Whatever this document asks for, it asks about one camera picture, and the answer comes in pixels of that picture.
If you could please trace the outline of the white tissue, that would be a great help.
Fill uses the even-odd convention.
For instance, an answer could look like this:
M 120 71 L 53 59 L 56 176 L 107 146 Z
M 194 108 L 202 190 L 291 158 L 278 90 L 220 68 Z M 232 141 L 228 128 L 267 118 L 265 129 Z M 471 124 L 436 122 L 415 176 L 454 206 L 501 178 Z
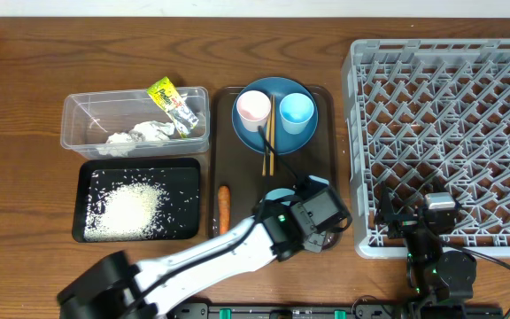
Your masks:
M 158 142 L 169 140 L 174 131 L 172 122 L 146 121 L 136 124 L 129 135 L 139 142 Z

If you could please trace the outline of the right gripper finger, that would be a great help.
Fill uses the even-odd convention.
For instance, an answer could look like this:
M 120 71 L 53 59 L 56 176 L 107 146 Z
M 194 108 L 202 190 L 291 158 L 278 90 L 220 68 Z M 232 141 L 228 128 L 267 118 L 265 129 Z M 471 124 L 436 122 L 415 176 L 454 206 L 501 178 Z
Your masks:
M 381 183 L 381 197 L 375 212 L 375 224 L 390 224 L 395 220 L 394 207 L 391 202 L 390 190 L 385 182 Z
M 409 194 L 403 198 L 403 206 L 411 208 L 422 206 L 426 195 L 448 192 L 445 181 L 438 171 L 426 176 L 414 176 L 406 182 L 406 186 Z

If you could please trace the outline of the white paper ball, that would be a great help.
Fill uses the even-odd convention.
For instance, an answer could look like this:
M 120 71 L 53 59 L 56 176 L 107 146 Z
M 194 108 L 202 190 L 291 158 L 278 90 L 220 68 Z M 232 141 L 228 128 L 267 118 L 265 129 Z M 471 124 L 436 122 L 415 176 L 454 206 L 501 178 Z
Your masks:
M 97 146 L 100 155 L 113 157 L 126 157 L 135 149 L 134 140 L 129 133 L 114 133 L 104 144 Z

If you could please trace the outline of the wooden chopstick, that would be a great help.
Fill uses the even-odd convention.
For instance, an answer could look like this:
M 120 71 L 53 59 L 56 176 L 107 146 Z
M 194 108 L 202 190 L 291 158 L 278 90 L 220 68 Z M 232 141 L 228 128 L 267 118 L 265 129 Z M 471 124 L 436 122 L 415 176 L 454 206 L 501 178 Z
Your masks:
M 269 155 L 268 155 L 268 148 L 267 148 L 267 145 L 265 144 L 265 142 L 268 142 L 269 137 L 270 137 L 269 129 L 270 129 L 270 126 L 271 126 L 271 121 L 272 121 L 272 113 L 269 113 L 269 115 L 267 117 L 266 126 L 265 126 L 264 159 L 263 159 L 263 168 L 262 168 L 262 175 L 263 176 L 267 176 L 267 162 L 268 162 L 268 156 Z
M 275 96 L 274 95 L 271 96 L 271 105 L 272 105 L 272 107 L 271 107 L 271 115 L 270 115 L 269 139 L 268 140 L 274 149 L 274 140 L 275 140 L 275 138 L 274 138 L 275 137 Z M 275 167 L 274 159 L 275 159 L 274 152 L 271 151 L 270 155 L 269 155 L 269 163 L 270 163 L 269 174 L 271 176 L 274 175 L 274 167 Z

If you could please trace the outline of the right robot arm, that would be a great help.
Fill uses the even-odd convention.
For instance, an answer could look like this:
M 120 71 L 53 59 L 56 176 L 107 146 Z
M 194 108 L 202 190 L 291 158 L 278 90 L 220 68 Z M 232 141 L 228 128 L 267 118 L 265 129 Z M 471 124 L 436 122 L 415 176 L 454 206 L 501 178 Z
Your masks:
M 476 260 L 469 253 L 445 251 L 439 237 L 453 230 L 460 203 L 435 181 L 411 213 L 399 213 L 383 183 L 375 223 L 407 249 L 406 275 L 417 296 L 395 307 L 393 318 L 466 318 L 465 301 L 473 297 Z

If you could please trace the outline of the white rice pile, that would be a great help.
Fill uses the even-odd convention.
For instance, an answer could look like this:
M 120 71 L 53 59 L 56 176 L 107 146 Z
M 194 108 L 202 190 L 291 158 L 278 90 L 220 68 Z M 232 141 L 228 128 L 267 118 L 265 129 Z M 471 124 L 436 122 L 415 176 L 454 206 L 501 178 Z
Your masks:
M 89 242 L 152 239 L 165 227 L 169 193 L 159 184 L 131 183 L 89 195 L 83 238 Z

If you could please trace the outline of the orange carrot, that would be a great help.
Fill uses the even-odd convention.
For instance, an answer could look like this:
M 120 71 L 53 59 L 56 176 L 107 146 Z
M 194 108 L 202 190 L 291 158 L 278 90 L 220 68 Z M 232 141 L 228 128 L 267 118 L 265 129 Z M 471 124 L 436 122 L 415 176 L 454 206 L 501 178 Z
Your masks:
M 230 208 L 231 208 L 231 194 L 227 185 L 219 187 L 218 191 L 218 207 L 220 216 L 220 234 L 223 235 L 229 231 L 230 227 Z

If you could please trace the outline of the light blue bowl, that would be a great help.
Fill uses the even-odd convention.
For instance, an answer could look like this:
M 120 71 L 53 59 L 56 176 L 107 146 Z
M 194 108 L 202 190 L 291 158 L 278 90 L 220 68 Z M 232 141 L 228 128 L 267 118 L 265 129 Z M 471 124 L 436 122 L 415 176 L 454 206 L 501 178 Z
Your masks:
M 275 200 L 278 198 L 291 196 L 293 197 L 292 200 L 284 200 L 282 202 L 283 205 L 289 206 L 290 203 L 295 199 L 301 199 L 302 201 L 305 201 L 316 195 L 321 190 L 328 188 L 329 186 L 329 180 L 315 175 L 308 175 L 304 177 L 298 184 L 296 184 L 295 189 L 279 188 L 272 190 L 267 193 L 266 199 Z

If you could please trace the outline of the yellow green snack wrapper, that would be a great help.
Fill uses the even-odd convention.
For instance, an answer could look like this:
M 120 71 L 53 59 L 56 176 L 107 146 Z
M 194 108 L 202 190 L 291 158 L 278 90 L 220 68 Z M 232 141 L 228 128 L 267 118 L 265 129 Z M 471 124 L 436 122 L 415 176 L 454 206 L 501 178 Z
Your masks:
M 188 137 L 192 133 L 199 123 L 199 119 L 168 77 L 152 84 L 146 92 L 153 102 L 168 115 L 181 137 Z

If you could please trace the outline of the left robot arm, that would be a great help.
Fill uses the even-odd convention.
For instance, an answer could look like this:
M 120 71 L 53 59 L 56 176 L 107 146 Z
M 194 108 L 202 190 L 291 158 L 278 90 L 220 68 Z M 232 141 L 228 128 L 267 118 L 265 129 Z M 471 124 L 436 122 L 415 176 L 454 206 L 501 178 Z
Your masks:
M 161 318 L 231 276 L 284 261 L 321 233 L 323 215 L 302 202 L 265 200 L 227 234 L 166 257 L 132 264 L 111 253 L 57 296 L 62 318 Z

